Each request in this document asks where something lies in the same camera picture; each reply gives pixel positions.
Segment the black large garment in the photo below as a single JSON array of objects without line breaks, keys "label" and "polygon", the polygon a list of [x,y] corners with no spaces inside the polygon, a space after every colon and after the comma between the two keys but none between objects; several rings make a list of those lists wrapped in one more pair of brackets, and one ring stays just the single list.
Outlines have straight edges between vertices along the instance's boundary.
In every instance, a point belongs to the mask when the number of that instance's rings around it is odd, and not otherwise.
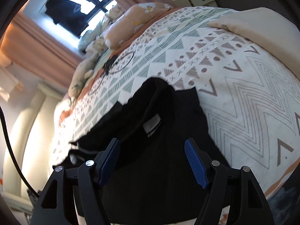
[{"label": "black large garment", "polygon": [[116,103],[76,144],[104,151],[114,138],[120,153],[101,193],[113,224],[174,224],[199,215],[204,190],[185,155],[187,139],[227,165],[196,89],[175,90],[161,78],[147,79],[126,104]]}]

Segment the hanging dark clothes outside window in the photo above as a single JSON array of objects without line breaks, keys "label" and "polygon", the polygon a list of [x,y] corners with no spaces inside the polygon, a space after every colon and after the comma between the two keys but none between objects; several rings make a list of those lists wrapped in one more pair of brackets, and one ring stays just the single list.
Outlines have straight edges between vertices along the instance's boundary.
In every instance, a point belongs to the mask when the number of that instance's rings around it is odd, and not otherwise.
[{"label": "hanging dark clothes outside window", "polygon": [[79,37],[96,14],[98,4],[98,0],[48,0],[45,13],[54,24]]}]

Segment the cream bed headboard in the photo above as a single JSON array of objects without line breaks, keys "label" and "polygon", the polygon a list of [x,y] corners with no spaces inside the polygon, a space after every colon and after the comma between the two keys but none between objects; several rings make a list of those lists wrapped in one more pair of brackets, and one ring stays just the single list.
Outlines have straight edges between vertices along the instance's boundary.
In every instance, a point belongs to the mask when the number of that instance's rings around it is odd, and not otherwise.
[{"label": "cream bed headboard", "polygon": [[[21,111],[10,132],[10,143],[17,163],[29,184],[42,190],[52,168],[49,166],[50,146],[54,134],[54,110],[62,95],[44,83],[27,108]],[[33,206],[27,187],[19,177],[8,152],[4,156],[2,196],[7,205],[23,212]]]}]

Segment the patterned white bed quilt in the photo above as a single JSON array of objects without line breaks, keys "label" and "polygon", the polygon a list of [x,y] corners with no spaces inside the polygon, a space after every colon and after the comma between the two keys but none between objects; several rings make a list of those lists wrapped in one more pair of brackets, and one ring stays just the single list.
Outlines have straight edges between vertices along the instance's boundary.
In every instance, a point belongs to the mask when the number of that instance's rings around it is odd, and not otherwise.
[{"label": "patterned white bed quilt", "polygon": [[249,39],[213,28],[225,8],[183,8],[148,26],[108,75],[97,61],[81,95],[60,102],[49,165],[61,163],[116,102],[126,103],[149,77],[177,90],[195,87],[208,132],[229,164],[248,165],[271,198],[299,164],[299,79]]}]

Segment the beige plush toy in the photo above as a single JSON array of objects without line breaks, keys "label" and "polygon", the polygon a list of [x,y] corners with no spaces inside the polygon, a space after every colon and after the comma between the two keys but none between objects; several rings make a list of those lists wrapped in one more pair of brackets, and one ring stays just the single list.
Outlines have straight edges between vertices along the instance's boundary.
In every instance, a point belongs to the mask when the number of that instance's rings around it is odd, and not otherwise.
[{"label": "beige plush toy", "polygon": [[89,58],[84,59],[76,68],[68,89],[71,102],[74,102],[78,98],[85,83],[93,75],[98,57],[99,53],[94,52]]}]

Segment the light blue plush toy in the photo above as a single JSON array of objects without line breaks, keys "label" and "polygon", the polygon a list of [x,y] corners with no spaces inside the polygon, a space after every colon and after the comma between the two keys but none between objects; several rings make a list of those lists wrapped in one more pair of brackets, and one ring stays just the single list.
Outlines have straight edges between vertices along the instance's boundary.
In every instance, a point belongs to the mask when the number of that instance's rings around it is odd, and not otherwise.
[{"label": "light blue plush toy", "polygon": [[111,22],[110,18],[104,15],[104,18],[96,25],[93,30],[88,30],[78,42],[79,51],[84,51],[97,36],[100,36]]}]

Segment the pink curtain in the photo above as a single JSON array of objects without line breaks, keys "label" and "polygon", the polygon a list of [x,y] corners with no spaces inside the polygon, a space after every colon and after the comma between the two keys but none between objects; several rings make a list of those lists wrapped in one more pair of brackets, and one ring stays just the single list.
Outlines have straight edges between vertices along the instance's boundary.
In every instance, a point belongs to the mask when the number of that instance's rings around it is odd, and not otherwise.
[{"label": "pink curtain", "polygon": [[[137,3],[173,0],[115,0],[124,9]],[[68,88],[81,61],[78,39],[39,11],[46,0],[28,0],[6,29],[3,53],[13,63],[63,88]]]}]

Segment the beige pillow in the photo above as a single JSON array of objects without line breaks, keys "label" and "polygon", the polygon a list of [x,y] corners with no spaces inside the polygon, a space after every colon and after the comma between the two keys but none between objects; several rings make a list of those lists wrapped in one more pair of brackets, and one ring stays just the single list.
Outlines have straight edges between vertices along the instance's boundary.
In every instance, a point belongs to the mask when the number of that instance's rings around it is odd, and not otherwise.
[{"label": "beige pillow", "polygon": [[264,7],[256,8],[222,15],[208,25],[226,29],[256,43],[299,78],[299,30],[279,13]]}]

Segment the orange duck print pillow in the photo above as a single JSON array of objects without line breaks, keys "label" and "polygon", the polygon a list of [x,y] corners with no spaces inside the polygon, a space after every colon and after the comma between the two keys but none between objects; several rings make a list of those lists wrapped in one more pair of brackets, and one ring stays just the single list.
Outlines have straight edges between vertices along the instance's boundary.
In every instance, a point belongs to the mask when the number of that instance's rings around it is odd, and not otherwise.
[{"label": "orange duck print pillow", "polygon": [[116,22],[103,32],[106,46],[117,50],[132,38],[144,25],[169,11],[169,4],[160,2],[139,3],[128,9]]}]

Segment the white bedside storage box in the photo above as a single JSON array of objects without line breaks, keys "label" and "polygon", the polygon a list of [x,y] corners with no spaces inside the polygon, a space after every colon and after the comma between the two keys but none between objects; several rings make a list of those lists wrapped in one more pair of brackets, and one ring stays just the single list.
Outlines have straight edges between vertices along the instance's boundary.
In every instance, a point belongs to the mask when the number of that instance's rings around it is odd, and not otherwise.
[{"label": "white bedside storage box", "polygon": [[178,8],[183,7],[218,7],[216,0],[172,0]]}]

